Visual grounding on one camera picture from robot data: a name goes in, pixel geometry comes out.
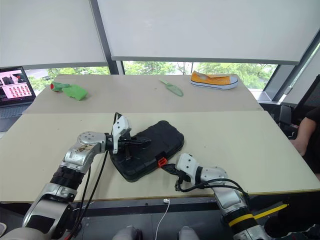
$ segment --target laptop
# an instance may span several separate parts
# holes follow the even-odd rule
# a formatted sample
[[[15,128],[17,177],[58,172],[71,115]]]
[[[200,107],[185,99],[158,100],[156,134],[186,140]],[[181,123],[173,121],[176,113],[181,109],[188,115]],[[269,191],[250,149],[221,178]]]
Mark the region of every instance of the laptop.
[[[0,68],[0,132],[7,131],[35,98],[22,66]]]

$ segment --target black chair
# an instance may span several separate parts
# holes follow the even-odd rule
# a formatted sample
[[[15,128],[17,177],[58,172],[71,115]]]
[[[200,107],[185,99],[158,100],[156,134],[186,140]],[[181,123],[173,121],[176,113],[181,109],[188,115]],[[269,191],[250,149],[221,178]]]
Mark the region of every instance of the black chair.
[[[293,136],[306,114],[312,109],[320,106],[320,74],[316,76],[314,82],[296,106],[283,103],[280,106],[280,113],[277,124],[287,136]]]

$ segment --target person's hand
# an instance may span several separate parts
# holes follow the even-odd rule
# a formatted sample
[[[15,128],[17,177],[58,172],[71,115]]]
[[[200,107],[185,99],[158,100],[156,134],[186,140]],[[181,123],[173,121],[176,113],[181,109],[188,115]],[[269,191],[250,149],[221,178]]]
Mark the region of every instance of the person's hand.
[[[308,142],[299,139],[290,140],[290,142],[301,156],[306,154]]]

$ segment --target red latch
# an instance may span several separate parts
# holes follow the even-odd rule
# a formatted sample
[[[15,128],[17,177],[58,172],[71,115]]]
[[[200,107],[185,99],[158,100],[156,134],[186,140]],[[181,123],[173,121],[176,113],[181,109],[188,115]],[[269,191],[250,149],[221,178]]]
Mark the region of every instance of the red latch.
[[[162,157],[158,160],[158,167],[161,168],[162,166],[166,165],[168,160],[165,157]]]

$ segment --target green spatula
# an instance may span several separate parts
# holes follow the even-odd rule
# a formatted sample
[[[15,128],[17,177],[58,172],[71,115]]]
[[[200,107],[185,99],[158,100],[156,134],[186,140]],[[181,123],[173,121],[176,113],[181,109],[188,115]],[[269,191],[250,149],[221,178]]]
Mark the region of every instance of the green spatula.
[[[165,84],[166,89],[168,89],[170,92],[173,92],[175,95],[178,95],[179,97],[182,97],[184,95],[182,90],[178,88],[176,85],[172,85],[171,83],[163,79],[160,79],[160,81]]]

